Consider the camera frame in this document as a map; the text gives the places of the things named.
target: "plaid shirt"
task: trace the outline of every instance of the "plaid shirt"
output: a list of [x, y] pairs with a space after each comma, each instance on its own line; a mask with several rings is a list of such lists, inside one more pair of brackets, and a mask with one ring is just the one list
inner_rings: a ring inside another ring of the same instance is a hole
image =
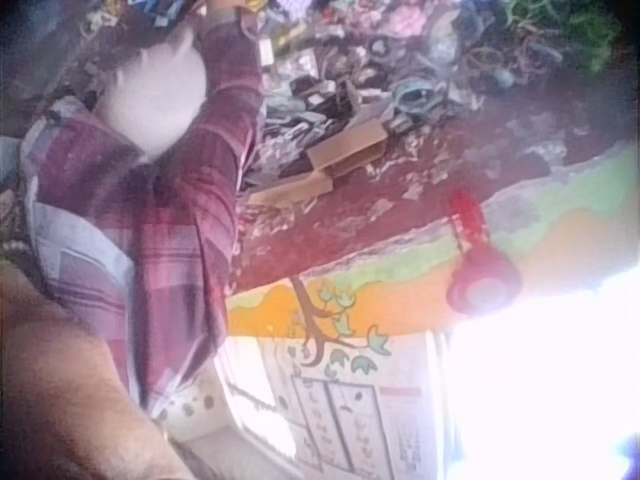
[[152, 415], [226, 334], [237, 186], [262, 105], [255, 19], [240, 18], [201, 35], [209, 96], [167, 162], [147, 162], [72, 98], [22, 145], [30, 236], [51, 291], [108, 343]]

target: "orange painted area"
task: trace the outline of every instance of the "orange painted area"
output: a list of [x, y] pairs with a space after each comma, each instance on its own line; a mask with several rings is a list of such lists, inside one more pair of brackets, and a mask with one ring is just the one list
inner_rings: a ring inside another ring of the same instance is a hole
[[[614, 216], [573, 211], [552, 225], [528, 255], [516, 259], [524, 279], [522, 297], [596, 286], [604, 278], [637, 262], [637, 255], [637, 192]], [[411, 280], [370, 283], [352, 292], [356, 297], [356, 304], [349, 311], [353, 336], [366, 336], [371, 325], [378, 325], [387, 335], [405, 335], [446, 329], [463, 320], [464, 317], [449, 308], [445, 298], [457, 264], [457, 260], [446, 262]], [[307, 284], [311, 300], [318, 307], [323, 307], [318, 298], [322, 283], [322, 279], [317, 279]], [[327, 308], [337, 310], [332, 305]], [[298, 309], [292, 288], [274, 286], [255, 308], [237, 307], [229, 312], [230, 333], [301, 338], [303, 329], [291, 328]], [[325, 333], [337, 336], [331, 319], [317, 321]]]

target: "person's hand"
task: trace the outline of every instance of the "person's hand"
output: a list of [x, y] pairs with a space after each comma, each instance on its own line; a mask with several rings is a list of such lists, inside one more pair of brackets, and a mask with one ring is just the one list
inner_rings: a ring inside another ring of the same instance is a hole
[[235, 7], [246, 7], [246, 0], [207, 0], [207, 13]]

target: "red round object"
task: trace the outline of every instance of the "red round object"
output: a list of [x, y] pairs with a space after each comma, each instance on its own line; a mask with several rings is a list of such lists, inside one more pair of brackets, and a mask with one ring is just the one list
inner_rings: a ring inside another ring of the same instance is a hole
[[491, 245], [474, 245], [453, 274], [447, 302], [456, 312], [481, 315], [511, 304], [521, 288], [520, 272], [511, 260]]

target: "bare skin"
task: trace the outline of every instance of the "bare skin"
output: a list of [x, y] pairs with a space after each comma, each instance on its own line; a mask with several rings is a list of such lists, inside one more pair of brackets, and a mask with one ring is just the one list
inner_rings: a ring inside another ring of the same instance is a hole
[[[207, 2], [209, 12], [243, 4]], [[7, 262], [0, 301], [3, 456], [19, 478], [194, 478], [131, 402], [107, 345], [80, 319]]]

